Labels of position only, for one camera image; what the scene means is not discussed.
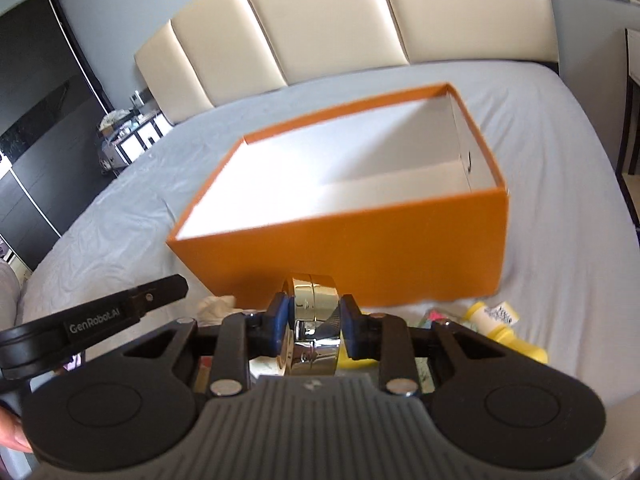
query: gold roll of tape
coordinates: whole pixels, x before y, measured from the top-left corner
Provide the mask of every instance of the gold roll of tape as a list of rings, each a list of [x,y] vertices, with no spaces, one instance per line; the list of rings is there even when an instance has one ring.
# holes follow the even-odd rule
[[[294,298],[278,364],[285,375],[333,375],[340,350],[340,295],[329,276],[294,274],[282,290]]]

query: open cardboard box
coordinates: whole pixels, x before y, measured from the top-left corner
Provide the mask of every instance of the open cardboard box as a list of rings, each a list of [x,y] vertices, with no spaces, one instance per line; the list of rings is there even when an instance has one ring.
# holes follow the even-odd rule
[[[328,108],[245,136],[167,243],[213,294],[265,308],[292,272],[362,306],[496,291],[508,192],[449,84]]]

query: headboard panel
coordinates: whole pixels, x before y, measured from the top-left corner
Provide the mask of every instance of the headboard panel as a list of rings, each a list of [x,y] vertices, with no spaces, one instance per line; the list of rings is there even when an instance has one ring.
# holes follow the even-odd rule
[[[195,0],[136,53],[167,118],[337,73],[447,59],[558,62],[551,0]]]

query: gray bed sheet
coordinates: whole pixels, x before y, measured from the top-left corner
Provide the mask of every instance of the gray bed sheet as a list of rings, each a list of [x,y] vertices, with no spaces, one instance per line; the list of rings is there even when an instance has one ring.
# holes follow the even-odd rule
[[[327,106],[443,81],[462,94],[510,189],[502,282],[489,302],[509,301],[521,316],[517,333],[547,348],[552,366],[589,384],[606,404],[638,392],[640,251],[633,225],[584,112],[551,70],[528,63],[446,62],[334,76],[178,125],[56,243],[23,291],[22,319],[174,272],[190,283],[186,300],[149,314],[89,355],[194,315],[209,292],[164,240],[238,137]],[[415,320],[429,306],[395,312]]]

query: human hand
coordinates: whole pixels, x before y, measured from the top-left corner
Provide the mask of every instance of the human hand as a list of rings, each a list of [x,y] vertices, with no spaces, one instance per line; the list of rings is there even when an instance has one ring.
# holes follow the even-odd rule
[[[0,446],[26,453],[32,452],[24,436],[20,419],[4,408],[0,408]]]

